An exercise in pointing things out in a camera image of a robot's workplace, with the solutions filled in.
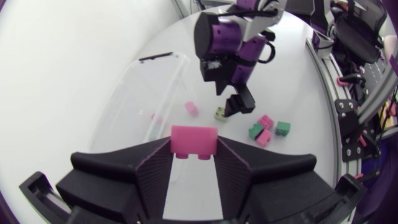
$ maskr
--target black cable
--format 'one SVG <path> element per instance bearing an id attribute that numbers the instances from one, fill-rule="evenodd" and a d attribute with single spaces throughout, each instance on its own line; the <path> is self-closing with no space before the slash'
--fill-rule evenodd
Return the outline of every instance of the black cable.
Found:
<path id="1" fill-rule="evenodd" d="M 278 10 L 274 11 L 238 11 L 238 12 L 230 12 L 224 14 L 218 14 L 217 16 L 260 16 L 260 17 L 275 17 L 278 15 Z"/>
<path id="2" fill-rule="evenodd" d="M 273 46 L 273 44 L 270 42 L 267 42 L 266 44 L 271 48 L 271 54 L 269 55 L 268 59 L 265 61 L 259 59 L 258 60 L 259 63 L 269 63 L 275 57 L 275 54 L 276 54 L 275 46 Z"/>

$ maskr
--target black bracket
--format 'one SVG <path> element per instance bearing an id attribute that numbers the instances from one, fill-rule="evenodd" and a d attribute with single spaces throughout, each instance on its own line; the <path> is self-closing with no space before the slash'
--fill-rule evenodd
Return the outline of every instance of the black bracket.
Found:
<path id="1" fill-rule="evenodd" d="M 355 100 L 336 100 L 335 106 L 337 113 L 347 113 L 351 110 L 356 110 L 359 106 Z"/>
<path id="2" fill-rule="evenodd" d="M 360 125 L 356 114 L 358 102 L 355 100 L 336 100 L 336 110 L 340 127 L 341 143 L 343 145 L 343 162 L 361 159 L 371 154 L 380 156 L 376 138 L 376 131 L 372 123 Z"/>

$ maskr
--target light green block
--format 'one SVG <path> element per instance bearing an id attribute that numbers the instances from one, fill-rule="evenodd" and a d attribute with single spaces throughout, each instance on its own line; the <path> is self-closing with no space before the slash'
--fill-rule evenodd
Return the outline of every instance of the light green block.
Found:
<path id="1" fill-rule="evenodd" d="M 214 114 L 214 118 L 217 121 L 227 122 L 228 118 L 224 117 L 225 109 L 222 107 L 218 107 L 216 113 Z"/>

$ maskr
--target pink connector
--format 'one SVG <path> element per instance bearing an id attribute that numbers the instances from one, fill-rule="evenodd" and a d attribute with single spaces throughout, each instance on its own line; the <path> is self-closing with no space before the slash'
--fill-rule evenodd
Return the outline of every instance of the pink connector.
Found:
<path id="1" fill-rule="evenodd" d="M 201 160 L 208 160 L 217 152 L 217 128 L 172 126 L 171 153 L 179 159 L 188 159 L 196 154 Z"/>
<path id="2" fill-rule="evenodd" d="M 187 109 L 188 113 L 190 113 L 192 116 L 199 115 L 198 108 L 191 101 L 185 103 L 184 106 L 185 109 Z"/>
<path id="3" fill-rule="evenodd" d="M 363 139 L 363 136 L 362 136 L 362 135 L 361 135 L 361 137 L 359 137 L 358 141 L 361 143 L 361 145 L 362 145 L 363 147 L 366 147 L 366 146 L 367 146 L 366 141 L 365 141 L 365 139 Z"/>
<path id="4" fill-rule="evenodd" d="M 339 85 L 339 86 L 348 86 L 349 83 L 340 81 L 340 78 L 342 78 L 342 77 L 337 77 L 337 79 L 336 79 L 337 85 Z"/>
<path id="5" fill-rule="evenodd" d="M 264 114 L 257 122 L 261 124 L 264 129 L 270 129 L 274 125 L 274 121 L 266 114 Z"/>
<path id="6" fill-rule="evenodd" d="M 271 132 L 268 130 L 263 130 L 260 136 L 256 139 L 256 143 L 261 147 L 266 147 L 271 140 Z"/>

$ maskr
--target black plastic mount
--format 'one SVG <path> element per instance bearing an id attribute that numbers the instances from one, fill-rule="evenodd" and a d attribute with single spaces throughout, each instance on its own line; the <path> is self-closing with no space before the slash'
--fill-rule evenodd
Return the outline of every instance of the black plastic mount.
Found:
<path id="1" fill-rule="evenodd" d="M 214 161 L 227 221 L 163 220 L 172 159 L 170 138 L 104 154 L 74 153 L 74 169 L 57 184 L 62 198 L 40 172 L 20 189 L 50 223 L 220 224 L 339 223 L 366 191 L 349 175 L 333 190 L 313 171 L 313 155 L 282 155 L 219 137 Z"/>
<path id="2" fill-rule="evenodd" d="M 356 114 L 358 102 L 354 100 L 336 100 L 335 106 L 343 144 L 341 149 L 343 162 L 361 159 L 369 154 L 377 157 L 379 149 L 375 140 L 373 122 L 371 121 L 366 125 L 359 124 L 358 115 Z M 359 142 L 360 137 L 364 139 L 366 146 Z"/>

